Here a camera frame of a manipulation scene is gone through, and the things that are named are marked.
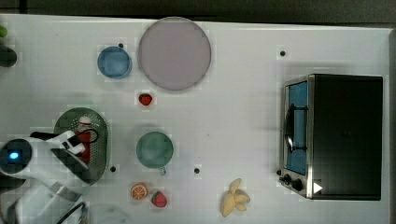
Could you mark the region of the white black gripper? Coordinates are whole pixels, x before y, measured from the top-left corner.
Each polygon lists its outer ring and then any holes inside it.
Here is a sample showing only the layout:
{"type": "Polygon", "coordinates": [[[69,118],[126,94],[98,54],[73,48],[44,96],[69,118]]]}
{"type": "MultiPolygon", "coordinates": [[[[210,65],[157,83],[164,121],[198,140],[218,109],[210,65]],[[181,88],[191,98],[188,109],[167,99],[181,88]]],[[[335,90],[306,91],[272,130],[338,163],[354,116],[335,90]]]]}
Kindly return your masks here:
{"type": "Polygon", "coordinates": [[[88,170],[88,165],[78,157],[85,150],[79,137],[72,131],[47,140],[49,150],[69,170],[88,170]]]}

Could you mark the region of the black robot base upper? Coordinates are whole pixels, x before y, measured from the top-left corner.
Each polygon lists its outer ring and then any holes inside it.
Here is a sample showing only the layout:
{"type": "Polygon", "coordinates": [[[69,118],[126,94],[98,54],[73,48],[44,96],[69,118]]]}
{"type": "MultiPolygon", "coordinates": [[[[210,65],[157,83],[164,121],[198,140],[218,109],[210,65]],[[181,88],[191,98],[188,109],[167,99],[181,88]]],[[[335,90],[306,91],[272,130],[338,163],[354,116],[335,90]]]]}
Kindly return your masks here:
{"type": "Polygon", "coordinates": [[[11,67],[17,61],[17,53],[4,45],[0,46],[0,66],[2,67],[11,67]]]}

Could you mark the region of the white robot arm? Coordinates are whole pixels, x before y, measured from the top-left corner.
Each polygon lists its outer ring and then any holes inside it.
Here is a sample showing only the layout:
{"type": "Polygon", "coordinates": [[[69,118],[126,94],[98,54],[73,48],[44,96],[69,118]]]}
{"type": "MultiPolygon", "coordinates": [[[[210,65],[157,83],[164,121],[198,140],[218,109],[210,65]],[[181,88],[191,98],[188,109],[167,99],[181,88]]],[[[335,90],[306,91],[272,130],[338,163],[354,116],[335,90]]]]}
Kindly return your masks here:
{"type": "Polygon", "coordinates": [[[85,147],[72,131],[34,132],[1,147],[1,173],[32,179],[8,216],[14,224],[57,224],[90,185],[90,169],[78,154],[85,147]]]}

